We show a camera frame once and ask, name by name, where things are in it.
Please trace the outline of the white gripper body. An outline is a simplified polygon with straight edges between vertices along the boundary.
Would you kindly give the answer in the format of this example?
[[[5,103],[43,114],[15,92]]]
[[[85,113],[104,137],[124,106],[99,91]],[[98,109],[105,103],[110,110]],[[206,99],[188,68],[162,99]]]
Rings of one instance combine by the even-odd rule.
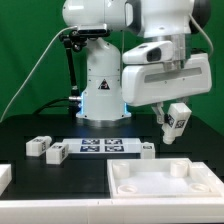
[[[211,70],[206,53],[194,54],[181,70],[166,72],[162,64],[127,66],[122,96],[130,106],[142,106],[209,92]]]

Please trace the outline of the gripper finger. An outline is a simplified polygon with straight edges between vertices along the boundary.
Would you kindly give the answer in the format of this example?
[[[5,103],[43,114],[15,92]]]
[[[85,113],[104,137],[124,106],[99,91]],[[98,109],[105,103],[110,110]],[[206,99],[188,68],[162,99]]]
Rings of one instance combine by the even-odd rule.
[[[176,99],[177,103],[188,104],[188,101],[189,101],[189,97],[181,97],[181,98]]]
[[[151,108],[156,115],[158,124],[165,123],[165,112],[163,111],[163,106],[164,104],[162,102],[154,103],[151,105]]]

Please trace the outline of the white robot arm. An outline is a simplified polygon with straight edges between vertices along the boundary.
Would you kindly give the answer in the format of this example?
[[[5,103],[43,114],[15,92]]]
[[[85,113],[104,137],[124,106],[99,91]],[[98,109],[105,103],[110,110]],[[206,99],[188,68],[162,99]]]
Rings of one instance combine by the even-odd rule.
[[[160,104],[211,89],[208,55],[190,46],[211,15],[210,0],[66,0],[70,46],[87,51],[87,87],[77,119],[111,126],[129,106]]]

